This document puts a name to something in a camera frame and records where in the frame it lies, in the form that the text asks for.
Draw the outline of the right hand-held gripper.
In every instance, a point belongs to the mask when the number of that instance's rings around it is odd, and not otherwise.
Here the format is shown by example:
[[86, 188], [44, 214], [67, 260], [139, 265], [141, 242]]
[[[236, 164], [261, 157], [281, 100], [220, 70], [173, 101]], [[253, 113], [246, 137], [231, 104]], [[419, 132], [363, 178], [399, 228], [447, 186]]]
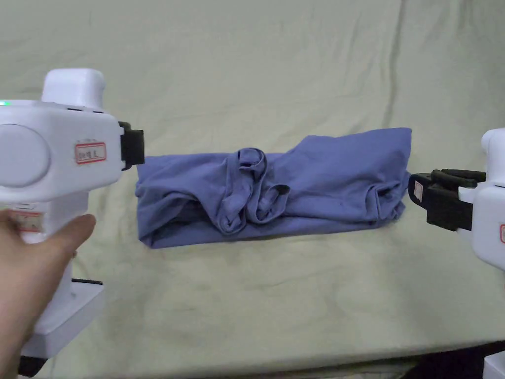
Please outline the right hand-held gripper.
[[427, 223], [469, 240], [475, 255], [505, 270], [505, 130], [481, 139], [486, 169], [435, 169], [409, 177], [410, 199], [427, 212]]

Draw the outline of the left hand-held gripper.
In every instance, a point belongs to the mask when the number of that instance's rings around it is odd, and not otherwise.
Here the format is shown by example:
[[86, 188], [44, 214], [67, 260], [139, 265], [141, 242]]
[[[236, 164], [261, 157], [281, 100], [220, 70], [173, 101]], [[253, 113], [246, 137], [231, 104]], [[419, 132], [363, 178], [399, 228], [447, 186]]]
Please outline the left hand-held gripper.
[[40, 100], [0, 102], [0, 201], [27, 243], [88, 210], [92, 190], [144, 163], [144, 133], [103, 108], [94, 69], [47, 73]]

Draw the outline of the person's left hand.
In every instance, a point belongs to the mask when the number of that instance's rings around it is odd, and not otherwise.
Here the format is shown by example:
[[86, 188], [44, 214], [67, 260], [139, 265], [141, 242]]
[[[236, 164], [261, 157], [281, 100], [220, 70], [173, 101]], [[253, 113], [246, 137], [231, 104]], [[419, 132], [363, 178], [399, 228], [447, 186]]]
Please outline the person's left hand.
[[0, 377], [17, 377], [20, 351], [51, 301], [96, 218], [79, 216], [47, 240], [25, 243], [7, 210], [0, 213]]

